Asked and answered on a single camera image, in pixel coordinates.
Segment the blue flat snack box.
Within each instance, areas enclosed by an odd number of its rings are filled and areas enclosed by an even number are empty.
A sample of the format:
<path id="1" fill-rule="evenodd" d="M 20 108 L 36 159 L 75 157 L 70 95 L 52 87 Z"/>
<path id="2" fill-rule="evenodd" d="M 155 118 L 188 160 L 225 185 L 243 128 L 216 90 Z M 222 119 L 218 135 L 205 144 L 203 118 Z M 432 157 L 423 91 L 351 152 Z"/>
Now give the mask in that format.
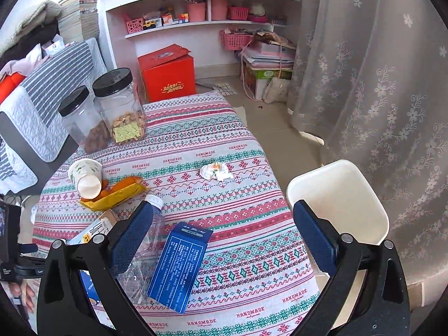
<path id="1" fill-rule="evenodd" d="M 92 278 L 90 277 L 90 273 L 84 270 L 80 270 L 80 278 L 91 304 L 95 306 L 98 305 L 100 300 L 98 294 L 96 293 L 96 288 L 94 287 Z"/>

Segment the yellow snack wrapper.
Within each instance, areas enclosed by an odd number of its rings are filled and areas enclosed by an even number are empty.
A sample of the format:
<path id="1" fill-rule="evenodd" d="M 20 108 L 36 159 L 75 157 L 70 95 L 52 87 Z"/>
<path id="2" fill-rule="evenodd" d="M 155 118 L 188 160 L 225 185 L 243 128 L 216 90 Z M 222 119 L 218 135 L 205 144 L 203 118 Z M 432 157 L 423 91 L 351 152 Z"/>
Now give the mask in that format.
<path id="1" fill-rule="evenodd" d="M 143 184 L 133 183 L 96 201 L 80 200 L 80 204 L 93 212 L 104 212 L 122 204 L 130 198 L 146 192 L 147 190 L 148 188 Z"/>

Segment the paper cup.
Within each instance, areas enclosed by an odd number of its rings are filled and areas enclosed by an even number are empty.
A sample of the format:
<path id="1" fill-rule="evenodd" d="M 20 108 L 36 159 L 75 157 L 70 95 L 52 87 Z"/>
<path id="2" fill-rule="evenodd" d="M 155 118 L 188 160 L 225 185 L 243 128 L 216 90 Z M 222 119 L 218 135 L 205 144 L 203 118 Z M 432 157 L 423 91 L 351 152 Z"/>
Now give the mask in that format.
<path id="1" fill-rule="evenodd" d="M 82 198 L 94 199 L 102 191 L 102 165 L 98 161 L 79 159 L 70 165 L 67 173 Z"/>

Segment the floral lace curtain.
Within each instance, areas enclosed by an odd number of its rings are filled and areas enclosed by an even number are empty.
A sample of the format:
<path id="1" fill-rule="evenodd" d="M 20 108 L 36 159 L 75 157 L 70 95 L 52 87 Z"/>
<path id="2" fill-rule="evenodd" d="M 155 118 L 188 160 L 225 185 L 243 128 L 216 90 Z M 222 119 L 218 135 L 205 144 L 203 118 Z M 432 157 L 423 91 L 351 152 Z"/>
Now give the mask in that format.
<path id="1" fill-rule="evenodd" d="M 447 0 L 302 0 L 288 106 L 358 166 L 410 284 L 447 270 Z"/>

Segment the milk carton light blue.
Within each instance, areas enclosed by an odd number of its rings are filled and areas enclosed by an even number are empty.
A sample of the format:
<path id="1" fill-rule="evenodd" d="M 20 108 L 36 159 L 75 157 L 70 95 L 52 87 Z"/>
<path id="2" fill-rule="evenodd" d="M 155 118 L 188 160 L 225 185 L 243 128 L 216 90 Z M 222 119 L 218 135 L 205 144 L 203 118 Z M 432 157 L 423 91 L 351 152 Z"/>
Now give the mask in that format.
<path id="1" fill-rule="evenodd" d="M 78 235 L 76 235 L 69 241 L 66 241 L 66 244 L 85 244 L 88 243 L 97 234 L 107 235 L 112 230 L 117 221 L 118 220 L 115 216 L 115 213 L 111 209 L 108 209 Z"/>

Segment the orange peel piece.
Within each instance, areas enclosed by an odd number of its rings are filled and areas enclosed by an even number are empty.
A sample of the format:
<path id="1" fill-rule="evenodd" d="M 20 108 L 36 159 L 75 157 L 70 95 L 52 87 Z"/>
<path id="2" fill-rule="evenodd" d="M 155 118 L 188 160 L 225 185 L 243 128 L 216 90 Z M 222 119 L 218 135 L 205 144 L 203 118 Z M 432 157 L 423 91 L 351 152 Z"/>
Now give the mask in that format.
<path id="1" fill-rule="evenodd" d="M 113 186 L 109 187 L 109 181 L 108 180 L 102 180 L 102 187 L 99 195 L 94 198 L 94 201 L 102 199 L 111 193 L 117 192 L 119 190 L 125 189 L 126 187 L 132 185 L 132 184 L 140 184 L 142 182 L 143 178 L 131 176 L 126 177 Z"/>

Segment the stack of books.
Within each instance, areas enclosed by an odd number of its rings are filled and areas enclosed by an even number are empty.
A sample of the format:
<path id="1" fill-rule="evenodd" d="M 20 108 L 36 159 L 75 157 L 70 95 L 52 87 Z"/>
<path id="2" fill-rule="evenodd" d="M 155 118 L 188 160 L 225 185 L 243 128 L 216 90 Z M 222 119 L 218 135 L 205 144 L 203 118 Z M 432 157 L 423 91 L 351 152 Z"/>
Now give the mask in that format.
<path id="1" fill-rule="evenodd" d="M 82 42 L 99 37 L 97 0 L 61 0 L 57 17 L 59 35 L 65 43 Z"/>

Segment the red gift box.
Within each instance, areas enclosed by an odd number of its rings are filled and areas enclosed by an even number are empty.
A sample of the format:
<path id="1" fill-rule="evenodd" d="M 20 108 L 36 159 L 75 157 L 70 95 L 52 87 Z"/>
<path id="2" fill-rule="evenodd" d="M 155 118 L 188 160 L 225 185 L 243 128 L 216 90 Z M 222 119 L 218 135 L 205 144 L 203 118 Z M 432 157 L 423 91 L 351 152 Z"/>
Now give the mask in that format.
<path id="1" fill-rule="evenodd" d="M 150 102 L 196 93 L 194 58 L 190 53 L 172 44 L 137 58 Z"/>

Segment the pink basket on floor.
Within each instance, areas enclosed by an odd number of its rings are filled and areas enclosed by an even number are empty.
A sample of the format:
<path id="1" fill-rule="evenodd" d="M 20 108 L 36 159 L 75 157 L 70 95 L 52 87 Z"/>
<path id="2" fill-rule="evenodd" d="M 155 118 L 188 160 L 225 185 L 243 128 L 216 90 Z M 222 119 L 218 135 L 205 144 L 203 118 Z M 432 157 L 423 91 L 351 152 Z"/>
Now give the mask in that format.
<path id="1" fill-rule="evenodd" d="M 245 33 L 226 33 L 220 31 L 220 43 L 227 51 L 239 51 L 244 49 L 252 41 L 253 36 Z"/>

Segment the clear plastic water bottle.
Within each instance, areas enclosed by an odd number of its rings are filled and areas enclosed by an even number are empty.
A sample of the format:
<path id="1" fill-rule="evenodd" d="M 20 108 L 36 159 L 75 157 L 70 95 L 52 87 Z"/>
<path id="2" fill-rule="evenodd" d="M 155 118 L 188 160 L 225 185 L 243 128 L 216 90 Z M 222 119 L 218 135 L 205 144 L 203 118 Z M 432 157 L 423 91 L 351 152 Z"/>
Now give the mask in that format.
<path id="1" fill-rule="evenodd" d="M 118 282 L 134 305 L 148 304 L 146 292 L 160 259 L 164 244 L 165 218 L 162 215 L 163 200 L 147 194 L 144 210 L 151 209 L 151 225 L 144 235 L 133 259 L 125 271 L 117 275 Z"/>

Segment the tall blue carton box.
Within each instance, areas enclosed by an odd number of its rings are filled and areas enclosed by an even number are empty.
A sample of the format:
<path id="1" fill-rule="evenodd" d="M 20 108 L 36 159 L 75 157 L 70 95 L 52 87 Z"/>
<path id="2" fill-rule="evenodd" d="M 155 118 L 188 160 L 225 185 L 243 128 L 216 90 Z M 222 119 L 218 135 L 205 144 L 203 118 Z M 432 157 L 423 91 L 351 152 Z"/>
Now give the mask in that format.
<path id="1" fill-rule="evenodd" d="M 212 234 L 185 222 L 170 231 L 147 290 L 149 298 L 185 313 Z"/>

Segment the grey striped quilt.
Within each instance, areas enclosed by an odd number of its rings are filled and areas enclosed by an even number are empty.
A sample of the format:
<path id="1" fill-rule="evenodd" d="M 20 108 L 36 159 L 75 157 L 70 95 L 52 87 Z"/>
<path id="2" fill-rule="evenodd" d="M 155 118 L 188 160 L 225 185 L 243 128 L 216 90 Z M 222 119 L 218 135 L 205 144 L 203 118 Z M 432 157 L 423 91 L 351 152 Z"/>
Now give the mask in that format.
<path id="1" fill-rule="evenodd" d="M 58 113 L 60 102 L 79 86 L 91 88 L 106 72 L 98 43 L 73 43 L 26 77 L 1 104 L 1 193 L 19 193 L 38 183 L 25 156 L 54 162 L 68 133 Z"/>

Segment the small crumpled tissue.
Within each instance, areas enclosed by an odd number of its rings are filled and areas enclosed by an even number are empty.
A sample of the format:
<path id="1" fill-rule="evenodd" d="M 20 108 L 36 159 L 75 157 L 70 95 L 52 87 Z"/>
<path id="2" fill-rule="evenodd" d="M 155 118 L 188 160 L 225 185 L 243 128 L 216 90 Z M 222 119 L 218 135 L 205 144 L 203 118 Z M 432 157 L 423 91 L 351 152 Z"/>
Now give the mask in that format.
<path id="1" fill-rule="evenodd" d="M 229 171 L 228 166 L 222 162 L 213 162 L 203 166 L 200 169 L 199 174 L 207 181 L 225 181 L 233 179 L 233 174 Z"/>

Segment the patterned handmade tablecloth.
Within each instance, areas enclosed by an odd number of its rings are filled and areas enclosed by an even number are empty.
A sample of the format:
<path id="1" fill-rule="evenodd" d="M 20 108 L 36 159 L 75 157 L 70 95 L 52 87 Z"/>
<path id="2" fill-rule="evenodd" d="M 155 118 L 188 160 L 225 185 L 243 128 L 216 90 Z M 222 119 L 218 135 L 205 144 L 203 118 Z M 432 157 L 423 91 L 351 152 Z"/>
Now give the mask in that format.
<path id="1" fill-rule="evenodd" d="M 110 184 L 137 176 L 163 202 L 165 227 L 213 232 L 185 313 L 149 300 L 137 311 L 158 335 L 290 335 L 319 290 L 270 163 L 219 93 L 144 106 L 146 136 L 92 155 Z M 200 169 L 228 166 L 233 179 Z"/>

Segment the white pink shelf unit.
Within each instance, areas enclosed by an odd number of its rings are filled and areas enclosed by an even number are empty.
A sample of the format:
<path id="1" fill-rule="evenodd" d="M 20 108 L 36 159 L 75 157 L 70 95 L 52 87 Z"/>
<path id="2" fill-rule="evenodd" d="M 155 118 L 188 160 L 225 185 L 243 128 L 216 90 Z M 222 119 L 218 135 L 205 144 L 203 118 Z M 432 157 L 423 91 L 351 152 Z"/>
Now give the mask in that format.
<path id="1" fill-rule="evenodd" d="M 99 44 L 108 68 L 140 75 L 138 58 L 177 44 L 198 78 L 237 75 L 222 31 L 265 29 L 294 39 L 302 0 L 98 0 Z"/>

